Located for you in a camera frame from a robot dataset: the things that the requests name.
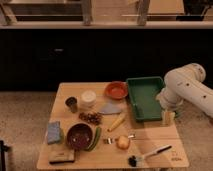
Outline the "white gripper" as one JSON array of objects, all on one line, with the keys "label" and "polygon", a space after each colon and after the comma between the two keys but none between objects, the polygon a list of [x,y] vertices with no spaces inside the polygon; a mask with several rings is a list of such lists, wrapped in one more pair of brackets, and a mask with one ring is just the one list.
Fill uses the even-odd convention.
[{"label": "white gripper", "polygon": [[[168,125],[167,111],[176,111],[182,105],[182,99],[177,95],[165,93],[159,93],[156,96],[156,99],[159,101],[160,106],[164,109],[164,111],[162,111],[162,124],[166,126]],[[169,112],[169,126],[174,124],[175,115],[175,112]]]}]

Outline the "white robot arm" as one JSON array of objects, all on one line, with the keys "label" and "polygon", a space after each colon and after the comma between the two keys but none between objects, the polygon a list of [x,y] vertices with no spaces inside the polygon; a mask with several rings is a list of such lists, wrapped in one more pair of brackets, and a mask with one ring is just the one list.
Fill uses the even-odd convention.
[{"label": "white robot arm", "polygon": [[190,63],[168,71],[164,76],[165,87],[156,99],[164,110],[175,111],[184,100],[202,110],[213,126],[213,89],[203,84],[206,78],[204,67]]}]

